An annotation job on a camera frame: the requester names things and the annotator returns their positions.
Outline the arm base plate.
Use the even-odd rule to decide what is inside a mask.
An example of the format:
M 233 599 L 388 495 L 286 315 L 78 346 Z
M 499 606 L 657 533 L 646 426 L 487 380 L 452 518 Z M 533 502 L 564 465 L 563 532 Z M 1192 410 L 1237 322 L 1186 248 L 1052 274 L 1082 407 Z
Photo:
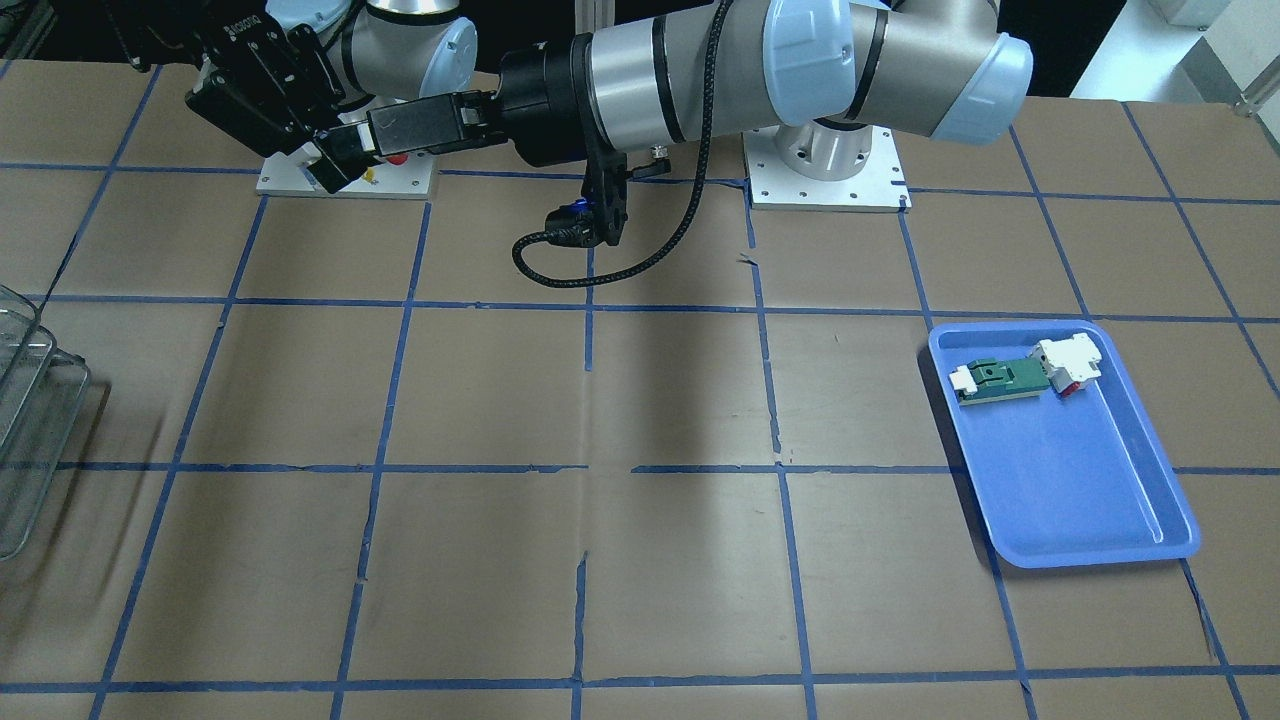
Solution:
M 893 132 L 810 122 L 742 133 L 751 205 L 783 211 L 905 213 L 913 206 Z
M 303 160 L 319 158 L 319 149 L 311 142 L 289 154 L 271 155 L 259 173 L 256 193 L 296 199 L 428 200 L 433 191 L 436 159 L 430 154 L 413 154 L 399 165 L 378 164 L 335 193 L 326 192 L 302 164 Z

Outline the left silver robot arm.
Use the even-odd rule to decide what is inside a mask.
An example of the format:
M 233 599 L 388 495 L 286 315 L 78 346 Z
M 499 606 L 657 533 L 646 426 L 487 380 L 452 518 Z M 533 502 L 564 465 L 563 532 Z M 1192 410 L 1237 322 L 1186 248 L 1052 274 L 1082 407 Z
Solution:
M 436 94 L 369 111 L 380 156 L 512 142 L 532 167 L 591 146 L 636 152 L 701 135 L 822 120 L 987 145 L 1024 104 L 1030 45 L 996 1 L 732 1 L 507 54 L 493 94 Z

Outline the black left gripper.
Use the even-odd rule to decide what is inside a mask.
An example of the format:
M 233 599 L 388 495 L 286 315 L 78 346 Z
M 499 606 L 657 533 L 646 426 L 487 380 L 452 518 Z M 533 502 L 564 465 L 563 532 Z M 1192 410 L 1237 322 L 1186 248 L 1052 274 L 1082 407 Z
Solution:
M 500 59 L 499 88 L 483 94 L 480 126 L 462 117 L 463 95 L 442 94 L 376 108 L 366 122 L 379 156 L 458 152 L 511 142 L 530 167 L 602 164 L 602 135 L 590 99 L 590 38 L 512 51 Z

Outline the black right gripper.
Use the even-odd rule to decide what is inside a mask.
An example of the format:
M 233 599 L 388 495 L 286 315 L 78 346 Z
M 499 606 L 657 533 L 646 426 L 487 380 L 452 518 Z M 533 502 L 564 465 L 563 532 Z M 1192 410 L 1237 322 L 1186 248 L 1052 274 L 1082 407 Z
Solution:
M 367 122 L 339 126 L 344 92 L 311 24 L 284 26 L 266 10 L 205 10 L 193 33 L 204 64 L 186 95 L 191 111 L 261 158 L 317 135 L 306 176 L 328 193 L 364 177 L 372 133 Z

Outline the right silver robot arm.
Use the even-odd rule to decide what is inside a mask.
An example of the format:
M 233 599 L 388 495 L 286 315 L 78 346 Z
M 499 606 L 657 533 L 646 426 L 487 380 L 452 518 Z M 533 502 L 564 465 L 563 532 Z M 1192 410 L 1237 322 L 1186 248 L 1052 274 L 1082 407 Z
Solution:
M 370 111 L 465 91 L 477 55 L 456 1 L 214 1 L 195 37 L 187 106 L 264 159 L 268 196 L 428 197 L 431 155 L 337 143 Z

